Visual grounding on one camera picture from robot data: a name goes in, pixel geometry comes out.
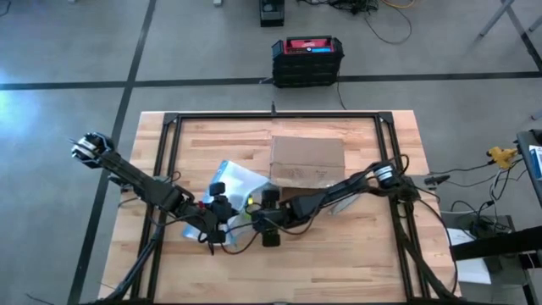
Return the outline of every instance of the cardboard box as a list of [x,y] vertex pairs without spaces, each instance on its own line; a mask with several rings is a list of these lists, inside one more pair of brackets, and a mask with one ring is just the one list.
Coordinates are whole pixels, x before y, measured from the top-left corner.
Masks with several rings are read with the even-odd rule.
[[343,181],[342,140],[274,136],[269,179],[276,186],[312,189]]

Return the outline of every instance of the wooden table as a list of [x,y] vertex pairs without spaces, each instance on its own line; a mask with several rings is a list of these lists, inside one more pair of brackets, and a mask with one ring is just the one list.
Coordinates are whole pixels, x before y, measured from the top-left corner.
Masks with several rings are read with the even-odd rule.
[[[408,175],[428,173],[413,111],[394,111],[401,152],[410,156]],[[152,174],[163,113],[141,119],[130,161]],[[223,159],[262,175],[269,170],[272,136],[341,138],[345,143],[346,176],[379,160],[371,119],[190,120],[183,122],[177,183],[202,197]],[[165,173],[167,161],[163,165]],[[124,195],[123,199],[133,197]],[[438,210],[434,197],[423,199]],[[134,263],[146,206],[126,203],[119,209],[102,283],[116,286]],[[423,257],[440,280],[453,284],[453,262],[440,222],[416,205],[415,219]],[[362,195],[346,211],[322,212],[303,236],[282,235],[282,245],[263,248],[258,237],[241,255],[181,237],[184,223],[167,228],[155,302],[404,302],[401,271],[387,199]],[[149,260],[141,295],[147,288]],[[411,265],[412,283],[419,293]],[[111,289],[103,286],[100,297]]]

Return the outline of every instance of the white paper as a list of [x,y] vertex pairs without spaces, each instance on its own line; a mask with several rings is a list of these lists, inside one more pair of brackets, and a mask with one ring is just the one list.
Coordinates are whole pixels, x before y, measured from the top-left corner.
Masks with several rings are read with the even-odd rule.
[[[447,229],[450,234],[451,244],[459,245],[473,241],[463,230]],[[491,285],[491,277],[483,258],[473,258],[457,261],[457,279],[459,281]]]

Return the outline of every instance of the concrete floor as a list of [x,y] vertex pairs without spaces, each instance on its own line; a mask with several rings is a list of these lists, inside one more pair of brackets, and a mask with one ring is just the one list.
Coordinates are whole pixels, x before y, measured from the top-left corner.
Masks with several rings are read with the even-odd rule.
[[[342,75],[405,75],[537,71],[505,14],[483,39],[477,34],[497,10],[496,0],[420,0],[404,13],[412,37],[400,46],[379,41],[362,17],[287,0],[286,23],[260,28],[256,0],[158,0],[137,80],[270,76],[270,46],[287,36],[334,35],[344,46]],[[148,1],[14,1],[0,17],[0,88],[6,83],[127,80]],[[527,28],[540,0],[516,2]],[[390,39],[406,34],[405,20],[380,5],[373,26]],[[542,29],[530,33],[542,52]],[[519,130],[542,128],[528,116],[542,108],[542,79],[423,80],[341,83],[349,109],[414,109],[432,170],[486,161],[493,146],[511,147]],[[74,276],[100,173],[69,157],[68,138],[110,134],[123,88],[0,91],[0,301],[36,304],[25,296],[64,304]],[[340,109],[335,87],[279,90],[270,85],[136,88],[119,150],[129,157],[141,111]],[[468,183],[492,175],[481,169],[454,175]],[[441,209],[462,199],[487,200],[486,186],[444,185]],[[107,258],[118,189],[108,190],[81,301],[96,297]],[[528,177],[511,183],[499,202],[518,229],[540,225],[542,209]],[[542,274],[531,272],[542,296]],[[480,302],[524,304],[519,286],[461,283]]]

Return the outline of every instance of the yellow power tool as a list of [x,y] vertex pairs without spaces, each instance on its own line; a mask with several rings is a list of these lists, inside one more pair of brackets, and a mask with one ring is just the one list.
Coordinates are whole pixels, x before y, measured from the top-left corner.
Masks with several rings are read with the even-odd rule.
[[486,154],[491,157],[494,163],[499,164],[502,169],[509,169],[512,166],[512,160],[517,155],[517,149],[493,147]]

